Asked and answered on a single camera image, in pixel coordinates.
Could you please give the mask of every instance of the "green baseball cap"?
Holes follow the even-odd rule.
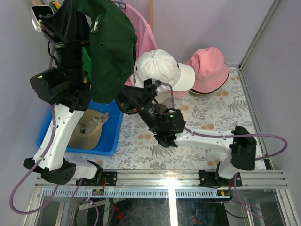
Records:
[[[91,98],[110,103],[133,74],[137,36],[128,17],[111,0],[77,0],[91,18]]]

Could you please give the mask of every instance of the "blue plastic tray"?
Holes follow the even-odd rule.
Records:
[[[100,141],[98,142],[97,146],[92,150],[71,148],[70,146],[67,146],[66,151],[87,154],[113,155],[117,149],[123,113],[118,109],[115,101],[112,101],[110,104],[100,104],[91,100],[88,109],[92,109],[102,113],[109,112],[109,119],[103,125]],[[42,128],[42,131],[37,140],[38,148],[42,145],[48,127],[51,123],[51,119],[51,112],[49,112],[45,124]]]

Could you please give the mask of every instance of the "cap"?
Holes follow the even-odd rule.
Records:
[[[192,67],[178,63],[166,51],[157,49],[145,52],[138,58],[131,82],[136,87],[144,87],[144,81],[150,78],[169,83],[173,87],[173,91],[183,92],[193,86],[195,73]],[[157,89],[158,93],[169,90],[169,87],[166,86]]]
[[[133,73],[137,36],[128,17],[111,0],[77,0],[92,20],[91,98],[111,102]]]
[[[103,125],[109,119],[109,113],[103,114],[87,109],[81,117],[69,140],[70,147],[92,150],[94,149],[102,133]]]
[[[186,64],[192,66],[196,74],[196,80],[191,89],[191,92],[196,94],[216,91],[229,76],[229,68],[224,62],[224,56],[215,47],[199,49]]]

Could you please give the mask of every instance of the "floral pattern surface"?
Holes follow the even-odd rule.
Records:
[[[163,104],[171,107],[171,98]],[[189,93],[175,98],[175,104],[189,127],[225,131],[240,125],[255,132],[236,68],[230,68],[228,80],[216,92],[205,96]],[[256,156],[261,156],[259,145]],[[65,158],[71,162],[89,159],[106,170],[213,170],[225,154],[202,147],[163,148],[139,115],[124,115],[113,156],[66,153]],[[256,169],[264,170],[264,162],[257,161]]]

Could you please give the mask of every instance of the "tan cap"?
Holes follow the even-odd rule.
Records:
[[[69,145],[72,148],[88,149],[95,148],[100,140],[103,125],[107,122],[109,113],[103,114],[87,109],[77,123]]]

